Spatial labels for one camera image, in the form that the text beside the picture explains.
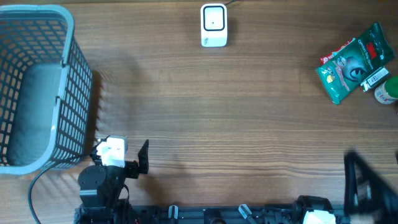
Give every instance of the wooden table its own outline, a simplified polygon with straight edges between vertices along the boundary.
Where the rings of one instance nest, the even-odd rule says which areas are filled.
[[[237,2],[228,7],[228,46],[212,49],[200,44],[203,4],[64,5],[95,71],[88,139],[127,136],[128,160],[150,139],[149,174],[126,181],[133,205],[260,205],[299,195],[343,203],[351,147],[398,184],[396,108],[360,89],[334,105],[315,72],[320,57],[376,21],[398,49],[398,3]],[[387,65],[392,74],[397,62]],[[73,220],[88,164],[39,179],[33,203],[43,223]],[[33,222],[34,175],[1,177],[1,223]]]

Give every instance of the green snack bag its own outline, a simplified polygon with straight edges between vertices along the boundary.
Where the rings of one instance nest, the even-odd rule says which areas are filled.
[[[333,60],[317,68],[317,72],[331,100],[340,104],[366,77],[394,57],[377,22],[340,50]]]

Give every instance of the label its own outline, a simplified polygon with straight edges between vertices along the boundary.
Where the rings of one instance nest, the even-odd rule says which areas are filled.
[[[303,224],[335,224],[336,217],[329,211],[313,210],[307,211],[304,215]]]
[[[363,51],[363,54],[365,56],[365,59],[366,59],[368,65],[371,67],[371,70],[373,70],[373,65],[372,65],[372,61],[371,60],[373,60],[374,57],[371,56],[372,58],[370,58],[370,56],[369,56],[369,55],[372,55],[373,52],[374,52],[374,47],[373,47],[372,42],[369,42],[369,43],[366,44],[366,49],[367,50],[365,50],[365,45],[362,43],[362,40],[359,39],[358,43],[362,47],[362,51]]]
[[[102,165],[124,167],[125,142],[121,138],[108,137],[106,142],[97,146],[97,155],[101,156]]]
[[[369,85],[373,86],[377,81],[382,79],[387,74],[388,74],[387,69],[386,68],[382,68],[380,71],[378,71],[375,74],[373,74],[370,79],[368,79]]]
[[[340,77],[341,85],[344,86],[344,87],[346,88],[347,91],[349,91],[348,85],[347,85],[347,83],[344,81],[343,72],[341,71],[340,66],[339,66],[335,61],[333,61],[333,63],[336,65],[336,73],[337,73],[338,76]]]
[[[328,83],[333,82],[333,77],[331,75],[328,75],[328,77],[326,78],[326,80],[328,81]]]
[[[350,41],[347,41],[343,46],[341,46],[340,48],[336,49],[334,52],[330,53],[327,56],[324,56],[323,58],[320,58],[322,65],[324,65],[329,60],[331,60],[340,50],[343,50],[348,44],[350,44],[354,40],[355,40],[355,38],[353,38]]]
[[[395,102],[395,100],[398,100],[398,98],[391,97],[388,95],[386,88],[384,87],[386,83],[384,82],[381,86],[377,87],[376,90],[374,91],[374,96],[378,100],[378,102],[382,104],[391,104]]]

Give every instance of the white sticker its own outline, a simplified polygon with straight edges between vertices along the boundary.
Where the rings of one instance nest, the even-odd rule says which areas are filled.
[[[124,167],[124,140],[109,137],[97,146],[97,155],[101,156],[102,165]]]
[[[305,213],[303,224],[336,224],[336,217],[328,211],[314,210]]]
[[[370,85],[375,84],[377,81],[379,81],[382,77],[386,76],[388,74],[388,71],[386,68],[380,69],[377,73],[372,75],[370,79],[368,79],[368,82]]]
[[[376,88],[374,91],[374,96],[378,100],[378,102],[382,104],[391,104],[395,102],[395,100],[398,100],[398,98],[391,97],[388,95],[386,88],[384,87],[386,83],[384,82],[382,85]]]

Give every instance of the small bottle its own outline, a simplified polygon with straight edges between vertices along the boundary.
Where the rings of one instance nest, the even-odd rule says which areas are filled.
[[[398,77],[392,77],[377,87],[374,97],[382,104],[391,104],[398,100]]]

